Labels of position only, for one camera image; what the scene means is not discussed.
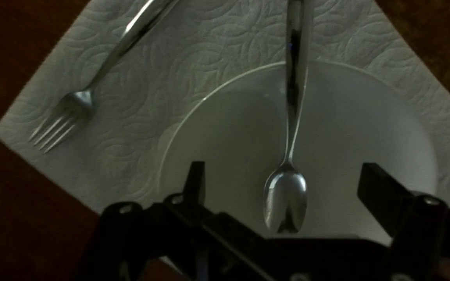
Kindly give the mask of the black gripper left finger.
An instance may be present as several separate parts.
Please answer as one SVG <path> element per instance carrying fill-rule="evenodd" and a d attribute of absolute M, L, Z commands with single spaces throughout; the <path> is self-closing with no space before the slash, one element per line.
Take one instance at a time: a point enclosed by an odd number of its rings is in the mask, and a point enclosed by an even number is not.
<path fill-rule="evenodd" d="M 142 208 L 109 205 L 78 265 L 78 281 L 136 281 L 153 260 L 165 257 L 194 281 L 265 281 L 245 250 L 248 232 L 203 207 L 205 163 L 190 165 L 183 191 Z"/>

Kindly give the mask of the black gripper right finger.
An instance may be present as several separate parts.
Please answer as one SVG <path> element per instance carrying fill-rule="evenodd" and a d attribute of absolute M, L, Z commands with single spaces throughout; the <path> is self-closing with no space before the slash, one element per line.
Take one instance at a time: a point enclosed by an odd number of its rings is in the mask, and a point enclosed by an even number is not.
<path fill-rule="evenodd" d="M 433 281 L 440 261 L 450 260 L 450 207 L 406 190 L 375 163 L 361 168 L 358 199 L 392 238 L 380 279 Z"/>

